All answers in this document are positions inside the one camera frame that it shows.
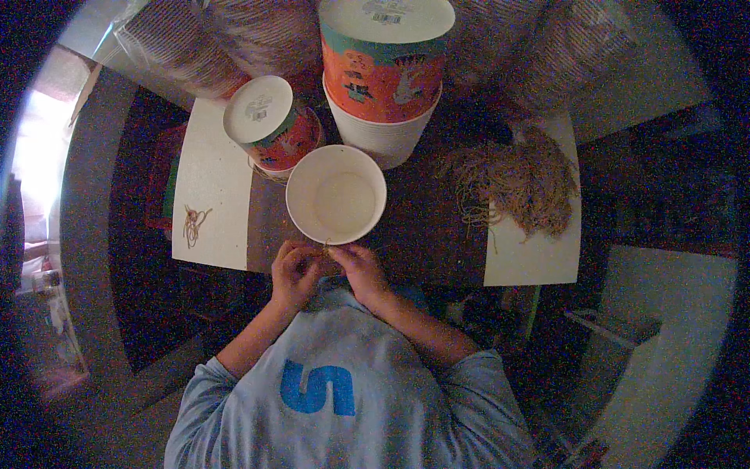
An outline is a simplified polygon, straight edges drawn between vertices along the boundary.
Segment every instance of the white paper sheet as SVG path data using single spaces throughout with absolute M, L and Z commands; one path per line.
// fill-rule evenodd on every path
M 172 215 L 172 258 L 230 269 L 248 269 L 248 207 L 253 181 L 245 152 L 224 132 L 224 107 L 196 99 L 180 156 Z M 183 237 L 185 205 L 212 209 L 199 238 Z
M 578 154 L 575 135 L 568 113 L 548 119 L 539 127 L 554 138 L 562 152 L 573 161 L 576 184 L 581 186 L 578 175 Z M 506 218 L 490 227 L 487 234 L 487 265 L 484 285 L 543 285 L 576 282 L 578 257 L 581 252 L 581 198 L 570 199 L 573 216 L 568 229 L 559 239 L 550 239 L 537 233 L 521 244 L 524 231 L 511 218 Z M 493 234 L 497 253 L 493 245 Z

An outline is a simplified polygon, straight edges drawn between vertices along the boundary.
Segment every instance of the white paper cup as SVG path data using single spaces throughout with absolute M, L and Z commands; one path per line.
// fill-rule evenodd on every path
M 286 209 L 313 241 L 342 245 L 377 224 L 386 208 L 386 179 L 366 153 L 328 145 L 308 153 L 286 184 Z
M 384 123 L 365 121 L 341 109 L 329 96 L 325 74 L 323 89 L 343 142 L 367 152 L 381 170 L 390 170 L 409 159 L 443 94 L 440 83 L 437 98 L 426 113 L 404 122 Z

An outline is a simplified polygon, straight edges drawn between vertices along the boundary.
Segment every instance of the tangled twine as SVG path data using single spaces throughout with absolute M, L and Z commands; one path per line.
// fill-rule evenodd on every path
M 182 237 L 187 238 L 187 248 L 190 249 L 195 246 L 196 241 L 198 241 L 198 229 L 200 228 L 200 225 L 203 224 L 204 221 L 206 221 L 206 216 L 208 216 L 209 213 L 211 213 L 211 210 L 208 209 L 205 212 L 197 212 L 196 210 L 192 210 L 190 207 L 185 205 L 185 225 L 182 228 Z
M 536 127 L 524 129 L 526 141 L 501 146 L 486 141 L 457 149 L 439 159 L 438 177 L 456 182 L 456 202 L 464 223 L 491 227 L 506 216 L 526 234 L 541 231 L 558 238 L 572 216 L 569 197 L 579 196 L 573 163 L 557 143 Z

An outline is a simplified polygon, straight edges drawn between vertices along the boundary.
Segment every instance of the barcode label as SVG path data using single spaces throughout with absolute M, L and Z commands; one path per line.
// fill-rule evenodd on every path
M 373 15 L 373 21 L 380 21 L 381 23 L 388 23 L 397 25 L 401 23 L 401 17 L 398 15 L 388 15 L 384 13 L 375 13 Z

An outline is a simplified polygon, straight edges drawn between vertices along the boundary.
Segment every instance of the orange paper cup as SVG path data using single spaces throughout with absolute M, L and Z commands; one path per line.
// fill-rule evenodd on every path
M 293 168 L 322 137 L 315 113 L 295 99 L 285 79 L 272 75 L 237 90 L 224 110 L 223 123 L 229 138 L 268 171 Z
M 446 0 L 324 0 L 319 9 L 325 85 L 342 110 L 369 122 L 424 115 L 443 80 Z

